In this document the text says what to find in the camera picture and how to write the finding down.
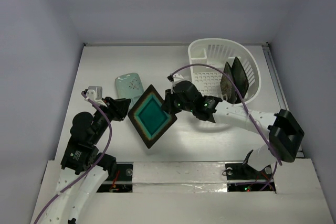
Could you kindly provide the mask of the light green rectangular plate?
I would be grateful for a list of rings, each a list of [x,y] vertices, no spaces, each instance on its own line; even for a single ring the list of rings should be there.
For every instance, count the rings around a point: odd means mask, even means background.
[[[136,104],[138,99],[144,93],[144,88],[137,73],[127,73],[118,76],[115,79],[115,87],[119,99],[130,99],[129,110]]]

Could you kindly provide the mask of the teal square plate brown rim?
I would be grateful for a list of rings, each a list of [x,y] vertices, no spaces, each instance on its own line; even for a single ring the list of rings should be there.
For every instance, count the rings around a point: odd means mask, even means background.
[[[137,100],[128,112],[128,117],[140,138],[150,149],[158,139],[176,122],[177,117],[162,110],[164,100],[153,85]]]

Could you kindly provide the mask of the black floral square plate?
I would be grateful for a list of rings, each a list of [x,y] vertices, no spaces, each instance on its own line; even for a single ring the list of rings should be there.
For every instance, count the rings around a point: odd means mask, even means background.
[[[229,102],[230,104],[235,104],[236,99],[237,99],[237,94],[236,94],[236,90],[233,87],[232,83],[229,81],[229,79],[231,79],[231,81],[234,81],[234,78],[232,75],[232,69],[228,62],[225,63],[223,72],[229,76],[229,78],[227,78],[226,76],[222,76],[221,78],[220,88],[221,88],[223,99]]]

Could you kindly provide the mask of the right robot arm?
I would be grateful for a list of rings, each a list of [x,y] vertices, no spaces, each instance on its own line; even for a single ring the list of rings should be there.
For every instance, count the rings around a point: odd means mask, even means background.
[[[241,166],[241,171],[248,178],[255,177],[274,163],[294,162],[305,135],[288,110],[281,109],[278,113],[246,110],[221,98],[202,95],[187,80],[165,90],[162,109],[170,115],[187,111],[201,121],[228,124],[259,134],[265,142],[264,145],[251,150]]]

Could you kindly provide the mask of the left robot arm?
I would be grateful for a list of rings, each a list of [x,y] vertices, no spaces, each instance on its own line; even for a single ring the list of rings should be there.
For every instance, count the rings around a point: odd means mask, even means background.
[[[118,176],[116,158],[96,146],[112,121],[123,121],[130,99],[97,98],[93,90],[82,92],[96,112],[78,113],[72,121],[70,139],[60,163],[54,196],[34,223],[80,223],[94,194],[106,179]]]

